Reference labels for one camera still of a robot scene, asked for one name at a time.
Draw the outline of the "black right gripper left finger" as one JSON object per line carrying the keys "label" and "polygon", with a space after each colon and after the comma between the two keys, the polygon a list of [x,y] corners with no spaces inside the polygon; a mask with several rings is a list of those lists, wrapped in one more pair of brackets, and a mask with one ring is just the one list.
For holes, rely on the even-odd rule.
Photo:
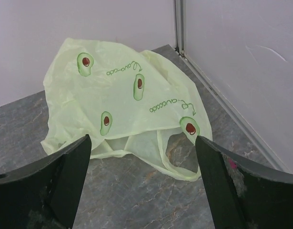
{"label": "black right gripper left finger", "polygon": [[0,229],[71,229],[91,156],[89,135],[0,174]]}

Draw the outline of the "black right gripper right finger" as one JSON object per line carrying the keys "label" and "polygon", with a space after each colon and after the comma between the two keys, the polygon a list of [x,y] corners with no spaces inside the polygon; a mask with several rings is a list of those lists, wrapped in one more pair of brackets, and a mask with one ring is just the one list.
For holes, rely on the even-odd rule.
{"label": "black right gripper right finger", "polygon": [[293,174],[266,167],[211,140],[195,141],[217,229],[293,229]]}

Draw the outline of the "green avocado print plastic bag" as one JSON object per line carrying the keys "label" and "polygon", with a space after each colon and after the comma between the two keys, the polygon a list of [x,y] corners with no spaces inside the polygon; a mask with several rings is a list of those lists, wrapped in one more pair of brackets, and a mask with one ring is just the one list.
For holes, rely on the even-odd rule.
{"label": "green avocado print plastic bag", "polygon": [[132,154],[177,180],[196,181],[200,171],[173,165],[172,135],[191,143],[212,128],[195,83],[165,57],[114,42],[68,38],[43,81],[49,109],[41,145],[53,154],[84,135],[91,158]]}

